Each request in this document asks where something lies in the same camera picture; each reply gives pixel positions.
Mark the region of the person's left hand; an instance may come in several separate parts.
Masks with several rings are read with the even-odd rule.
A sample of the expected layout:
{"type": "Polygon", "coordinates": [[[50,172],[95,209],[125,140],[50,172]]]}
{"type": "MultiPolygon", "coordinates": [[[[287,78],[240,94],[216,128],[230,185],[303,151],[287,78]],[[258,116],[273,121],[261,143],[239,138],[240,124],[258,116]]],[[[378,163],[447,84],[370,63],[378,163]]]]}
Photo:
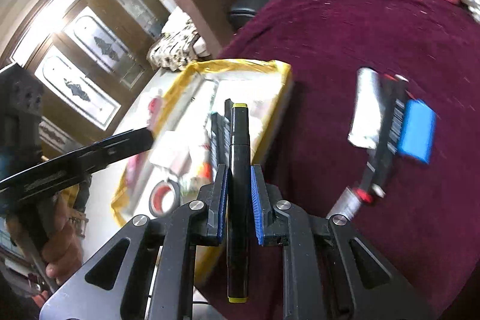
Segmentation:
{"type": "Polygon", "coordinates": [[[69,221],[70,210],[63,195],[55,203],[55,232],[41,250],[46,275],[58,285],[65,283],[82,266],[80,238],[69,221]]]}

